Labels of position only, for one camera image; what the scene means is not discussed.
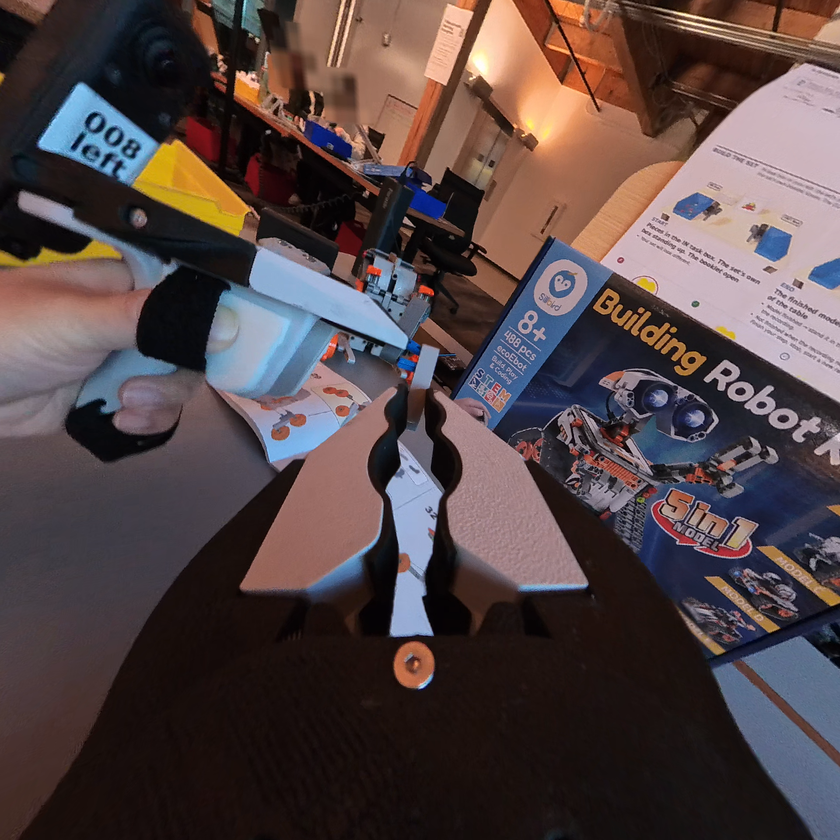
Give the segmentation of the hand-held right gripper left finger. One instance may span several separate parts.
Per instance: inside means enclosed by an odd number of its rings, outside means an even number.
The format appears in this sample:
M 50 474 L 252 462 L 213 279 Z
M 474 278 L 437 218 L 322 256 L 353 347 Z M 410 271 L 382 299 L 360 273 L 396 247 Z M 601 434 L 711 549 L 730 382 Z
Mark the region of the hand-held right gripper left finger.
M 353 630 L 388 635 L 398 541 L 386 489 L 402 431 L 403 389 L 392 387 L 311 451 L 240 591 L 326 602 Z

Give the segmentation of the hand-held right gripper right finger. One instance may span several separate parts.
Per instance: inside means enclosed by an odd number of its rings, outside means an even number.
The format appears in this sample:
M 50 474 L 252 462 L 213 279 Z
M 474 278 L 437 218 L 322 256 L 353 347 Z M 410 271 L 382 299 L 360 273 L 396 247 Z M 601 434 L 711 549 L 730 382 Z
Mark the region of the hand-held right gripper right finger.
M 498 602 L 588 581 L 522 457 L 441 391 L 427 392 L 440 499 L 427 565 L 434 634 L 477 630 Z

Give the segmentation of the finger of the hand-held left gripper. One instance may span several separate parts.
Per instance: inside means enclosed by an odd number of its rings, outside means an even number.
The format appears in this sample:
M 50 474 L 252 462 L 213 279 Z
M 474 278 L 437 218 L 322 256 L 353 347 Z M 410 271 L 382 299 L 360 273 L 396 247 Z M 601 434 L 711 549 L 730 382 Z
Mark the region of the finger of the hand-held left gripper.
M 257 246 L 248 283 L 248 397 L 294 394 L 338 332 L 380 345 L 390 361 L 408 344 L 370 297 L 276 246 Z

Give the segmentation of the grey holed beam with blue pin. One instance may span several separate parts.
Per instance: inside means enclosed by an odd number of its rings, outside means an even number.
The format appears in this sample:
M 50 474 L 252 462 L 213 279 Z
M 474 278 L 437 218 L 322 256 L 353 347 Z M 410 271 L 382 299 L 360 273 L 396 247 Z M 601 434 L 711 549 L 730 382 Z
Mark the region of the grey holed beam with blue pin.
M 432 298 L 428 295 L 417 293 L 411 297 L 403 314 L 396 323 L 408 338 L 407 346 L 404 350 L 399 351 L 390 346 L 384 347 L 380 351 L 380 358 L 384 362 L 399 366 L 401 364 L 400 359 L 407 358 L 414 360 L 419 355 L 421 346 L 413 340 L 413 337 L 420 325 L 427 319 L 431 308 Z

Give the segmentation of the short grey toy beam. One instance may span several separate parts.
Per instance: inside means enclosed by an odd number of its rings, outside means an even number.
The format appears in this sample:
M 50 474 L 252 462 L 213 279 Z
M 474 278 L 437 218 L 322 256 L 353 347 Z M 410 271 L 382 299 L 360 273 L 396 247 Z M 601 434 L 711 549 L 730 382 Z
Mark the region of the short grey toy beam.
M 422 344 L 406 399 L 406 428 L 415 431 L 423 417 L 426 392 L 431 387 L 438 361 L 438 348 Z

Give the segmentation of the grey desk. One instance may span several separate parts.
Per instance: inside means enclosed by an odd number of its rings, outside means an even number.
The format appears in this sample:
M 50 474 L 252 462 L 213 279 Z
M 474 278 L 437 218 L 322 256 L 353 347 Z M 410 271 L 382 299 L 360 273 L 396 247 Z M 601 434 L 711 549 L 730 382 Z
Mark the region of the grey desk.
M 289 677 L 292 601 L 238 590 L 296 469 L 233 422 L 205 390 L 118 464 L 2 442 L 2 838 L 423 836 L 338 685 Z

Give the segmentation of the person's left hand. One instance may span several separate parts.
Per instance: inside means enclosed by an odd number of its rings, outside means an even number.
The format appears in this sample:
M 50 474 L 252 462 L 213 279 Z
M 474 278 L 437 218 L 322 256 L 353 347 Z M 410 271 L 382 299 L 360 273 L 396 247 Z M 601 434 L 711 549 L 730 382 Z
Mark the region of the person's left hand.
M 122 261 L 97 259 L 1 272 L 1 437 L 56 434 L 85 380 L 110 353 L 131 349 L 148 289 Z M 204 375 L 138 376 L 112 419 L 129 435 L 168 433 Z

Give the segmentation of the yellow plastic bin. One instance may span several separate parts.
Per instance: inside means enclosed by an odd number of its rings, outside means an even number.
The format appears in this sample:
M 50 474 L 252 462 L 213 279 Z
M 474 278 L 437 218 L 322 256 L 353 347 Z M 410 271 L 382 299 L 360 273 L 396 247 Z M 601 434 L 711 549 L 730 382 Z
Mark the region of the yellow plastic bin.
M 163 144 L 133 188 L 231 235 L 242 232 L 249 207 L 181 141 Z

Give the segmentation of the partly built toy robot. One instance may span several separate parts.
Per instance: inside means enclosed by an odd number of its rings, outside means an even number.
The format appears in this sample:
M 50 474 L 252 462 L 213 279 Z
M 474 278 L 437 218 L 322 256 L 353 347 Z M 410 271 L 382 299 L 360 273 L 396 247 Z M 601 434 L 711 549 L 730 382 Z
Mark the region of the partly built toy robot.
M 433 307 L 433 289 L 420 281 L 412 264 L 395 254 L 386 255 L 376 249 L 368 250 L 364 254 L 362 276 L 360 279 L 355 278 L 354 285 L 357 291 L 372 299 L 395 323 L 411 297 L 417 293 L 431 297 Z M 351 335 L 351 347 L 354 352 L 378 357 L 383 349 L 382 345 L 355 335 Z M 417 357 L 414 360 L 402 358 L 400 362 L 395 368 L 403 379 L 411 380 Z

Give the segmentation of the black flat case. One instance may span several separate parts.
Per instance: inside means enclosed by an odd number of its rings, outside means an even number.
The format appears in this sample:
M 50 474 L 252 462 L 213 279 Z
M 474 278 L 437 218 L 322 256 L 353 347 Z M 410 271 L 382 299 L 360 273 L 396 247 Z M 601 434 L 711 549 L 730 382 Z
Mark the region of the black flat case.
M 281 238 L 310 255 L 322 260 L 332 270 L 339 254 L 339 246 L 323 235 L 304 227 L 289 216 L 269 207 L 259 215 L 256 242 L 262 238 Z

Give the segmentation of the black upright device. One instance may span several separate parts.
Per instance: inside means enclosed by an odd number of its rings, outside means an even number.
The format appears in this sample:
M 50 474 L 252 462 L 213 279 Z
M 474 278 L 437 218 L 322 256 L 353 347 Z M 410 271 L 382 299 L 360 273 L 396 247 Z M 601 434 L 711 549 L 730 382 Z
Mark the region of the black upright device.
M 401 225 L 413 200 L 413 190 L 394 178 L 385 178 L 381 184 L 371 220 L 368 224 L 360 253 L 353 264 L 353 275 L 360 279 L 364 254 L 371 249 L 387 256 L 402 256 Z

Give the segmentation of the open white instruction booklet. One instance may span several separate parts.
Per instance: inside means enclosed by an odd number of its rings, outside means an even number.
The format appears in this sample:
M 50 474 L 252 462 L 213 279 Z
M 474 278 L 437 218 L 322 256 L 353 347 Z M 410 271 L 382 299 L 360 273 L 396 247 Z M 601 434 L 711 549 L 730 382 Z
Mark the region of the open white instruction booklet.
M 371 402 L 359 386 L 324 364 L 292 396 L 253 400 L 217 394 L 252 428 L 276 471 L 306 458 Z M 398 450 L 401 466 L 387 486 L 400 551 L 391 635 L 431 636 L 423 598 L 442 491 L 404 443 Z

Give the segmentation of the red plastic bin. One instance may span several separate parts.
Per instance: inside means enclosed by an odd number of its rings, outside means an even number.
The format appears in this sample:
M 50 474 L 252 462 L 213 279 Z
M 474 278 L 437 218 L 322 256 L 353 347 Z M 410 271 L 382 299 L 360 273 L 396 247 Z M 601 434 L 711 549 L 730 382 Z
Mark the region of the red plastic bin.
M 188 117 L 185 121 L 184 142 L 194 153 L 217 163 L 221 153 L 221 131 L 209 119 Z

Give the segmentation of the black office chair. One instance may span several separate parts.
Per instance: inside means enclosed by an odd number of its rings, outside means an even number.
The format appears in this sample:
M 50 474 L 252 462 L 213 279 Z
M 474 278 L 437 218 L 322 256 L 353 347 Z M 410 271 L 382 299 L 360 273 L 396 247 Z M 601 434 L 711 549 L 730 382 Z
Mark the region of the black office chair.
M 487 251 L 473 241 L 473 234 L 485 192 L 447 168 L 432 194 L 439 201 L 446 201 L 442 219 L 462 233 L 437 232 L 426 236 L 422 240 L 421 253 L 435 267 L 430 279 L 434 294 L 449 299 L 453 304 L 450 312 L 456 315 L 459 303 L 445 287 L 444 278 L 446 274 L 463 278 L 472 278 L 477 274 L 474 257 Z

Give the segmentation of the blue plastic bin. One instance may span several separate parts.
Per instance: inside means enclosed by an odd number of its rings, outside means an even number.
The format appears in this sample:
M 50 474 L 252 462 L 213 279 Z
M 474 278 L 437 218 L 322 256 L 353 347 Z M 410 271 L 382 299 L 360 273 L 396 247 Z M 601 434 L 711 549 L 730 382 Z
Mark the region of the blue plastic bin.
M 347 161 L 352 157 L 354 148 L 351 142 L 319 122 L 307 120 L 304 124 L 303 135 L 314 146 L 330 152 L 341 160 Z
M 396 174 L 396 179 L 400 184 L 407 186 L 413 192 L 413 197 L 409 205 L 411 210 L 435 220 L 445 215 L 447 203 L 436 198 L 427 189 L 427 187 L 433 184 L 433 180 L 424 170 L 410 164 L 403 167 Z

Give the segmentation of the long wooden work table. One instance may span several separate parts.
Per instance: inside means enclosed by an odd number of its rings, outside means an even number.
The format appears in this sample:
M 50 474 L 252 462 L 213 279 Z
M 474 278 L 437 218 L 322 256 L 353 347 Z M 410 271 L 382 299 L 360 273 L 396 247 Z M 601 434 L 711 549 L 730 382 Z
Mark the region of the long wooden work table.
M 222 75 L 217 72 L 213 72 L 211 75 L 215 90 L 225 95 L 226 82 Z M 329 150 L 324 150 L 312 143 L 293 123 L 286 119 L 276 118 L 270 112 L 237 93 L 234 94 L 234 108 L 236 115 L 242 119 L 244 125 L 251 126 L 253 123 L 256 130 L 256 126 L 259 124 L 260 131 L 270 132 L 272 137 L 277 135 L 282 139 L 289 140 L 307 151 L 310 157 L 313 156 L 317 161 L 320 161 L 320 168 L 316 167 L 318 173 L 325 176 L 332 186 L 336 188 L 350 187 L 352 183 L 351 192 L 355 195 L 357 203 L 369 211 L 373 210 L 375 198 L 378 197 L 381 190 L 381 183 L 371 182 L 363 174 L 356 171 L 349 161 L 341 160 L 332 155 Z M 415 227 L 431 227 L 450 235 L 462 235 L 464 233 L 461 228 L 447 220 L 432 218 L 415 208 L 409 207 L 406 217 L 412 220 L 410 225 Z

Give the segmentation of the robot kit box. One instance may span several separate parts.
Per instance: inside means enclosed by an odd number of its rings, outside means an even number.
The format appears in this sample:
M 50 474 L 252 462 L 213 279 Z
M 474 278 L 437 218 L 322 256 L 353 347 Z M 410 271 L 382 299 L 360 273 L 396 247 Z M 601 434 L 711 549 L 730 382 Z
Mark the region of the robot kit box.
M 707 655 L 838 643 L 829 396 L 555 238 L 452 396 L 635 552 Z

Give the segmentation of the white paper notice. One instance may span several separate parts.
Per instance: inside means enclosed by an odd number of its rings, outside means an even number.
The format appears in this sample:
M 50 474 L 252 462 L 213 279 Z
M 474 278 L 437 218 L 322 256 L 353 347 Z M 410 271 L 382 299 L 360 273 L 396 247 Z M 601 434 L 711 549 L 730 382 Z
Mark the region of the white paper notice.
M 442 86 L 449 83 L 472 16 L 473 11 L 470 9 L 447 4 L 427 59 L 424 71 L 426 79 Z

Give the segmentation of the wooden backboard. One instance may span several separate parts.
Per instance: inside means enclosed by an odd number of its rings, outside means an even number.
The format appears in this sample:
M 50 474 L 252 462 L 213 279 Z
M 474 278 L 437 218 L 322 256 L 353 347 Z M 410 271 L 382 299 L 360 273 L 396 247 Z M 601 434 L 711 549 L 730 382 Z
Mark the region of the wooden backboard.
M 570 246 L 590 259 L 603 260 L 682 166 L 682 161 L 659 162 L 628 177 Z

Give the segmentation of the grey table with wooden edge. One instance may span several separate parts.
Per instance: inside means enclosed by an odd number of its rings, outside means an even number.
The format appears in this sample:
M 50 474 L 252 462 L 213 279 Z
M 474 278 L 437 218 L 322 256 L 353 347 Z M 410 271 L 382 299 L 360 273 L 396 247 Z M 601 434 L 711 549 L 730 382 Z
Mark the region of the grey table with wooden edge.
M 838 622 L 712 670 L 772 782 L 814 838 L 838 839 Z

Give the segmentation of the white instruction poster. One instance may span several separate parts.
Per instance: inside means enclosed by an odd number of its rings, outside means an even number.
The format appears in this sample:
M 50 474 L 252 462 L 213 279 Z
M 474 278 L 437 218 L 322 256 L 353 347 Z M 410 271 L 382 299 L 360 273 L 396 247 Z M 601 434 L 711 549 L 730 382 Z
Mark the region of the white instruction poster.
M 838 400 L 838 73 L 753 93 L 602 263 Z

